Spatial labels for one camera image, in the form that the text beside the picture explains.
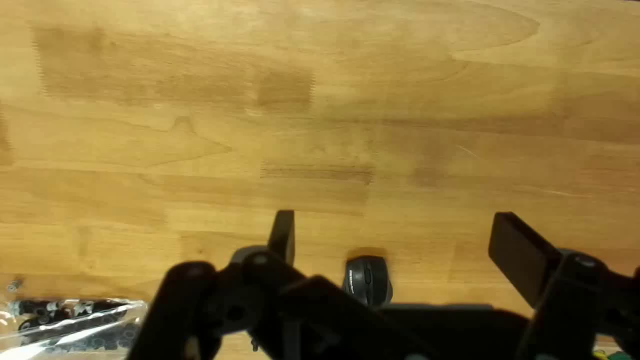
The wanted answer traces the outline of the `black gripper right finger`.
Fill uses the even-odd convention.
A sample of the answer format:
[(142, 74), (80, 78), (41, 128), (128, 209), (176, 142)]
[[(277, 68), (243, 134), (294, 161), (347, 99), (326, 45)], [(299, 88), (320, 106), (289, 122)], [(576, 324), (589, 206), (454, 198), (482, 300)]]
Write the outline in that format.
[(495, 213), (489, 256), (531, 305), (562, 260), (562, 252), (515, 211)]

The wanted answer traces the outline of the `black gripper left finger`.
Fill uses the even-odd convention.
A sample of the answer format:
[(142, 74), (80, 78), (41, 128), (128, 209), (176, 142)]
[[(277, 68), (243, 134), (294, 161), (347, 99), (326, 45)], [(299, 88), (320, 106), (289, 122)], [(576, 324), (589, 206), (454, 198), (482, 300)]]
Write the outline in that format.
[(294, 261), (297, 231), (294, 231), (294, 211), (279, 209), (268, 238), (268, 248), (281, 256), (287, 264)]

